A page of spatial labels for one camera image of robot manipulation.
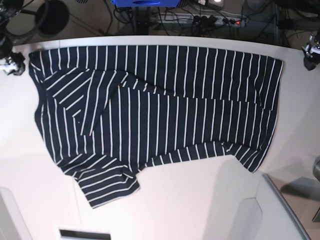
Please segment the navy white striped t-shirt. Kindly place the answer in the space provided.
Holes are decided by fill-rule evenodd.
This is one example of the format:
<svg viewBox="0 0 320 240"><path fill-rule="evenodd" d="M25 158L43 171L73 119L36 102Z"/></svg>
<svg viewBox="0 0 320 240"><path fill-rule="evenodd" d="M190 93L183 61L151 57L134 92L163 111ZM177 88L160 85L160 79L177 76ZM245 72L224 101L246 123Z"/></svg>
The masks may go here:
<svg viewBox="0 0 320 240"><path fill-rule="evenodd" d="M144 168L232 155L249 172L274 136L284 62L195 46L38 50L35 122L92 208L136 192Z"/></svg>

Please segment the black round stand base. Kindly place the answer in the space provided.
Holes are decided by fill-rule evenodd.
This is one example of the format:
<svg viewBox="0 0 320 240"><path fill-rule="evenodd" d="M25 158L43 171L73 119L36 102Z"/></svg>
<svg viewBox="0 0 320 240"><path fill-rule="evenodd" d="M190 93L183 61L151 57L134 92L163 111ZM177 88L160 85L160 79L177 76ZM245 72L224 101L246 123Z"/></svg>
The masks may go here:
<svg viewBox="0 0 320 240"><path fill-rule="evenodd" d="M67 5L61 0L49 0L48 11L38 32L45 37L52 37L65 29L70 19Z"/></svg>

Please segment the blue box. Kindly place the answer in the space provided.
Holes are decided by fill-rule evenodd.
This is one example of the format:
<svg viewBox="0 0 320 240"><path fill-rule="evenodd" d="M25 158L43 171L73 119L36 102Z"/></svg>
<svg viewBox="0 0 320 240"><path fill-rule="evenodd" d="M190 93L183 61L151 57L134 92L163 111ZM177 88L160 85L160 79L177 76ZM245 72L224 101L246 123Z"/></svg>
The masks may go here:
<svg viewBox="0 0 320 240"><path fill-rule="evenodd" d="M117 7L176 7L180 0L111 0Z"/></svg>

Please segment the white power strip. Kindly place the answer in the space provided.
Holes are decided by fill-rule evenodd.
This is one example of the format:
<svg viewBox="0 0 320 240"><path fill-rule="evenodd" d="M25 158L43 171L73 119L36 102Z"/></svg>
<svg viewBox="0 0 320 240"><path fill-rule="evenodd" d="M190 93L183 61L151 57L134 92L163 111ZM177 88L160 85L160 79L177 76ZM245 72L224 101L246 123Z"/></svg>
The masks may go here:
<svg viewBox="0 0 320 240"><path fill-rule="evenodd" d="M207 24L210 26L227 26L233 28L242 28L245 27L248 18L243 17L233 17L233 16L224 16L224 15L192 15L189 13L174 13L174 12L161 12L155 13L151 17L152 23L163 23L163 24Z"/></svg>

